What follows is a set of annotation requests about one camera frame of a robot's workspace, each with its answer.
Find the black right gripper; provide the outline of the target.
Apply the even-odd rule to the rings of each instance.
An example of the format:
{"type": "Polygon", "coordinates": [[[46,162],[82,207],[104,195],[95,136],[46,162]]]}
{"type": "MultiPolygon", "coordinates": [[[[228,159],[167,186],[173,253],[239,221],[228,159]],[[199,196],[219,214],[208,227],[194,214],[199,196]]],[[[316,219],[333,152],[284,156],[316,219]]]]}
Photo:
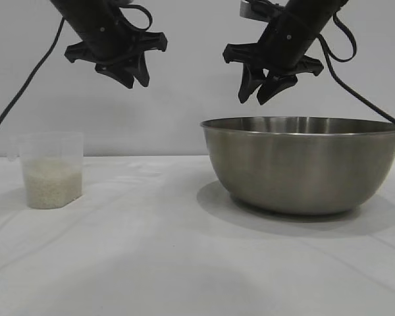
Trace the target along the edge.
{"type": "Polygon", "coordinates": [[[226,63],[242,63],[238,99],[245,103],[261,85],[257,100],[264,105],[280,92],[295,86],[303,72],[319,75],[323,64],[305,53],[324,27],[323,13],[241,13],[241,17],[266,22],[255,43],[228,44],[223,52],[226,63]],[[277,76],[266,76],[263,69],[277,76]]]}

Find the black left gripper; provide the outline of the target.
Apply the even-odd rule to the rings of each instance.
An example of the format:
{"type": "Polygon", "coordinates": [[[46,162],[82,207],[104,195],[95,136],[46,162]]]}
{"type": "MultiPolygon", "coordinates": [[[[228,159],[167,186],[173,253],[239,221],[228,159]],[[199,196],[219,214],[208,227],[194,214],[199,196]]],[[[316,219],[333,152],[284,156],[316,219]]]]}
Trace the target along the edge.
{"type": "Polygon", "coordinates": [[[133,88],[134,78],[143,87],[149,86],[144,52],[165,51],[168,40],[164,33],[135,27],[118,9],[66,9],[65,20],[81,39],[65,51],[71,63],[95,63],[97,73],[126,88],[133,88]]]}

